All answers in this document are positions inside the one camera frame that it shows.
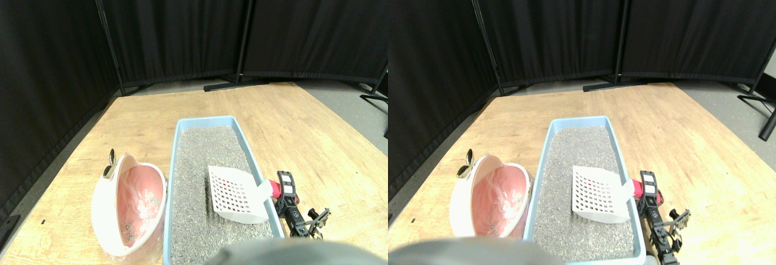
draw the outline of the pink bowl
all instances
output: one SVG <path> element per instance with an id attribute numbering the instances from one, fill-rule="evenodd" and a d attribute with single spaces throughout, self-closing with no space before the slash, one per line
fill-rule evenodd
<path id="1" fill-rule="evenodd" d="M 522 237 L 530 199 L 529 181 L 524 170 L 510 164 L 482 176 L 472 190 L 475 234 L 499 236 L 509 230 L 510 236 Z"/>

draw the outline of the gray cat litter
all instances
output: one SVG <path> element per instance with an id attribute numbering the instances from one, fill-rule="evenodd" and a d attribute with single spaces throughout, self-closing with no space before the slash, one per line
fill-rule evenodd
<path id="1" fill-rule="evenodd" d="M 568 263 L 633 257 L 630 221 L 604 224 L 571 212 L 574 165 L 604 168 L 619 175 L 614 147 L 604 127 L 565 127 L 552 138 L 536 201 L 533 242 Z"/>
<path id="2" fill-rule="evenodd" d="M 266 221 L 241 224 L 213 211 L 208 165 L 250 173 L 247 157 L 231 127 L 191 127 L 178 138 L 175 196 L 172 199 L 170 259 L 174 265 L 201 264 L 220 248 L 250 238 L 270 238 Z"/>

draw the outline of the metal stand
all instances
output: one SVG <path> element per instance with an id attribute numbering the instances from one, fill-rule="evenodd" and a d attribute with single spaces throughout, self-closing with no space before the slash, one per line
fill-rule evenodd
<path id="1" fill-rule="evenodd" d="M 363 93 L 366 93 L 369 95 L 375 95 L 377 94 L 377 88 L 379 88 L 380 84 L 383 83 L 383 79 L 385 79 L 386 74 L 388 74 L 388 62 L 386 62 L 385 65 L 383 66 L 383 73 L 380 74 L 380 79 L 377 79 L 377 84 L 375 84 L 374 87 L 370 87 L 370 89 L 367 89 L 367 88 L 361 87 L 361 83 L 359 82 L 344 82 L 344 84 L 348 85 L 349 87 L 353 87 L 353 89 L 361 91 Z"/>
<path id="2" fill-rule="evenodd" d="M 153 84 L 144 84 L 144 85 L 140 85 L 138 88 L 135 88 L 135 90 L 132 90 L 132 91 L 130 91 L 130 92 L 127 92 L 127 93 L 125 93 L 125 94 L 124 94 L 124 96 L 130 96 L 130 95 L 132 95 L 132 94 L 134 94 L 134 93 L 137 93 L 137 92 L 138 92 L 138 91 L 140 91 L 140 90 L 144 90 L 144 89 L 146 89 L 146 88 L 148 88 L 148 87 L 151 87 L 152 85 L 153 85 Z"/>
<path id="3" fill-rule="evenodd" d="M 635 87 L 638 85 L 646 85 L 646 82 L 640 81 L 640 80 L 630 80 L 626 82 L 620 81 L 620 82 L 611 82 L 611 83 L 603 83 L 603 84 L 596 84 L 596 85 L 587 85 L 582 87 L 582 91 L 588 92 L 588 91 L 612 89 L 612 88 L 619 88 L 619 87 Z"/>
<path id="4" fill-rule="evenodd" d="M 744 102 L 746 102 L 745 99 L 749 99 L 750 101 L 760 101 L 760 102 L 768 102 L 768 104 L 776 104 L 776 101 L 774 101 L 774 99 L 757 98 L 757 96 L 739 95 L 738 99 Z M 774 116 L 774 113 L 771 113 L 771 117 L 768 118 L 768 122 L 765 123 L 765 126 L 760 131 L 760 134 L 757 136 L 760 137 L 763 141 L 767 141 L 768 138 L 771 137 L 771 133 L 774 131 L 774 127 L 776 127 L 776 116 Z"/>
<path id="5" fill-rule="evenodd" d="M 493 67 L 493 74 L 496 76 L 496 84 L 498 84 L 498 93 L 504 96 L 504 87 L 501 87 L 501 77 L 498 74 L 498 65 L 496 64 L 496 57 L 493 56 L 493 49 L 490 47 L 490 40 L 487 38 L 487 30 L 485 30 L 485 21 L 483 21 L 483 14 L 480 11 L 480 1 L 472 0 L 472 6 L 474 7 L 474 16 L 477 17 L 477 24 L 480 26 L 480 33 L 482 33 L 483 41 L 485 41 L 485 48 L 487 49 L 488 57 L 490 58 L 490 65 Z"/>
<path id="6" fill-rule="evenodd" d="M 765 74 L 765 68 L 768 67 L 768 62 L 771 61 L 771 57 L 774 55 L 774 49 L 776 49 L 776 40 L 774 40 L 773 44 L 771 44 L 771 52 L 768 55 L 768 58 L 765 59 L 765 62 L 763 62 L 763 68 L 760 69 L 760 74 L 757 75 L 757 79 L 754 79 L 754 84 L 749 87 L 749 95 L 754 94 L 754 90 L 757 88 L 757 84 L 760 83 L 760 79 L 763 78 L 763 74 Z"/>
<path id="7" fill-rule="evenodd" d="M 243 22 L 243 35 L 242 35 L 242 40 L 240 42 L 240 55 L 238 56 L 238 67 L 235 69 L 235 82 L 207 85 L 203 87 L 203 90 L 205 90 L 205 92 L 266 84 L 266 82 L 261 80 L 241 82 L 242 76 L 243 76 L 243 68 L 245 67 L 245 52 L 247 52 L 247 40 L 249 39 L 249 35 L 250 35 L 250 24 L 253 21 L 253 13 L 254 13 L 253 10 L 255 8 L 255 5 L 256 5 L 256 0 L 249 0 L 249 2 L 247 3 L 247 10 L 245 10 L 245 21 Z"/>
<path id="8" fill-rule="evenodd" d="M 628 81 L 628 82 L 619 81 L 620 77 L 623 75 L 623 55 L 624 55 L 624 48 L 626 48 L 626 35 L 628 33 L 628 21 L 630 20 L 630 9 L 631 9 L 631 0 L 624 0 L 623 17 L 620 20 L 620 34 L 619 34 L 618 43 L 617 43 L 617 59 L 615 61 L 614 81 L 610 83 L 588 85 L 588 86 L 582 87 L 582 90 L 584 90 L 584 92 L 619 88 L 619 87 L 632 87 L 636 85 L 646 84 L 646 82 L 640 82 L 640 81 Z"/>
<path id="9" fill-rule="evenodd" d="M 97 13 L 99 15 L 100 23 L 102 24 L 102 30 L 105 32 L 105 38 L 108 40 L 108 49 L 110 49 L 110 55 L 113 57 L 113 68 L 116 70 L 116 77 L 119 79 L 121 96 L 127 96 L 127 91 L 124 90 L 124 81 L 121 79 L 121 67 L 119 66 L 119 59 L 116 57 L 116 49 L 113 48 L 113 40 L 110 38 L 108 19 L 105 17 L 105 6 L 102 4 L 102 0 L 95 0 L 95 4 L 97 4 Z"/>
<path id="10" fill-rule="evenodd" d="M 510 96 L 512 94 L 518 93 L 518 91 L 520 91 L 520 90 L 524 90 L 524 89 L 532 87 L 532 86 L 533 86 L 533 84 L 520 85 L 518 88 L 515 88 L 515 90 L 512 90 L 512 91 L 509 91 L 509 92 L 505 93 L 504 96 Z"/>

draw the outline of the metal pole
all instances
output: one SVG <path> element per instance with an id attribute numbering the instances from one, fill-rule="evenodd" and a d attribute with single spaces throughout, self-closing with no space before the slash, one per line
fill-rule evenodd
<path id="1" fill-rule="evenodd" d="M 377 88 L 380 87 L 380 83 L 383 82 L 383 78 L 386 77 L 386 74 L 388 74 L 388 61 L 386 61 L 386 65 L 383 66 L 383 74 L 380 74 L 380 79 L 377 80 L 377 84 L 375 84 L 374 87 L 372 87 L 372 91 L 369 92 L 369 95 L 375 95 L 377 92 Z"/>
<path id="2" fill-rule="evenodd" d="M 496 64 L 496 57 L 493 56 L 493 49 L 490 48 L 490 40 L 487 38 L 487 32 L 485 30 L 485 21 L 483 21 L 482 11 L 480 11 L 480 2 L 472 0 L 474 6 L 474 15 L 477 17 L 477 24 L 480 25 L 480 32 L 485 41 L 485 48 L 487 49 L 488 57 L 490 57 L 490 65 L 493 67 L 493 74 L 496 75 L 496 84 L 498 84 L 498 92 L 501 96 L 504 96 L 504 87 L 501 87 L 501 77 L 498 76 L 498 65 Z"/>
<path id="3" fill-rule="evenodd" d="M 776 40 L 774 40 L 773 44 L 771 44 L 771 52 L 768 53 L 768 58 L 765 59 L 765 62 L 763 62 L 763 68 L 760 69 L 760 74 L 757 74 L 757 79 L 754 80 L 754 84 L 752 84 L 752 88 L 749 88 L 749 95 L 754 94 L 754 88 L 757 88 L 757 84 L 760 83 L 760 78 L 763 78 L 763 73 L 765 73 L 765 68 L 768 67 L 768 63 L 771 61 L 771 57 L 774 55 L 774 49 L 776 49 Z"/>
<path id="4" fill-rule="evenodd" d="M 628 20 L 630 19 L 630 7 L 631 0 L 623 1 L 623 18 L 620 20 L 620 35 L 619 42 L 617 44 L 617 61 L 615 63 L 615 82 L 623 74 L 623 54 L 624 48 L 626 48 L 626 33 L 628 32 Z"/>
<path id="5" fill-rule="evenodd" d="M 97 4 L 97 12 L 99 13 L 99 20 L 102 24 L 102 30 L 105 32 L 105 38 L 108 39 L 108 49 L 110 49 L 111 57 L 113 57 L 113 68 L 116 70 L 116 77 L 119 78 L 119 88 L 121 90 L 121 96 L 126 96 L 127 91 L 124 90 L 124 81 L 121 79 L 121 71 L 119 66 L 119 59 L 116 57 L 116 49 L 113 48 L 113 40 L 110 38 L 110 30 L 108 29 L 108 19 L 105 18 L 105 7 L 102 4 L 102 0 L 95 0 Z"/>
<path id="6" fill-rule="evenodd" d="M 245 52 L 247 52 L 247 38 L 250 35 L 250 23 L 253 21 L 254 8 L 256 0 L 249 0 L 247 2 L 247 12 L 245 13 L 245 21 L 243 24 L 243 36 L 240 43 L 240 56 L 238 57 L 238 68 L 235 73 L 235 84 L 242 79 L 243 68 L 245 67 Z"/>

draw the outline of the gray object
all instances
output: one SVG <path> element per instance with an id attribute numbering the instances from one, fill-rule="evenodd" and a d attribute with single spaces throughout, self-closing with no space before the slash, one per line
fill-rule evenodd
<path id="1" fill-rule="evenodd" d="M 445 238 L 415 243 L 388 253 L 396 265 L 563 265 L 535 243 L 518 238 Z"/>
<path id="2" fill-rule="evenodd" d="M 365 249 L 310 238 L 263 238 L 229 245 L 205 265 L 385 265 Z"/>
<path id="3" fill-rule="evenodd" d="M 555 134 L 537 195 L 532 240 L 564 262 L 633 257 L 631 223 L 603 224 L 571 212 L 572 167 L 619 174 L 609 132 L 602 126 L 565 127 Z"/>
<path id="4" fill-rule="evenodd" d="M 270 238 L 269 223 L 241 224 L 213 211 L 208 189 L 208 165 L 250 173 L 247 157 L 232 127 L 189 127 L 178 138 L 175 156 L 175 197 L 172 199 L 171 262 L 200 264 L 230 243 Z"/>

